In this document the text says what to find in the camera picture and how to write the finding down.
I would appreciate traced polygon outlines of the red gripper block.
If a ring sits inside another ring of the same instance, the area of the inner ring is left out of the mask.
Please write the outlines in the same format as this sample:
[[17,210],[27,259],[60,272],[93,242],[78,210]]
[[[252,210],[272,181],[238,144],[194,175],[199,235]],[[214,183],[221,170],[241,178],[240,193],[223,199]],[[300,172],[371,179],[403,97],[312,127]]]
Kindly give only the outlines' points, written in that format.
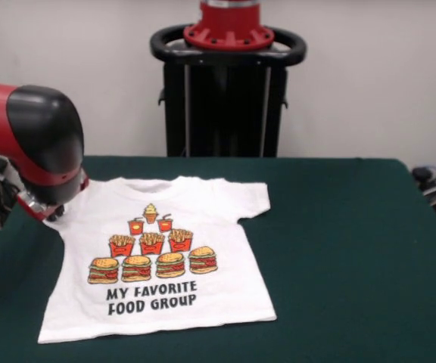
[[38,186],[24,189],[17,195],[17,202],[32,217],[39,221],[55,222],[65,212],[65,205],[89,185],[86,172],[61,185]]

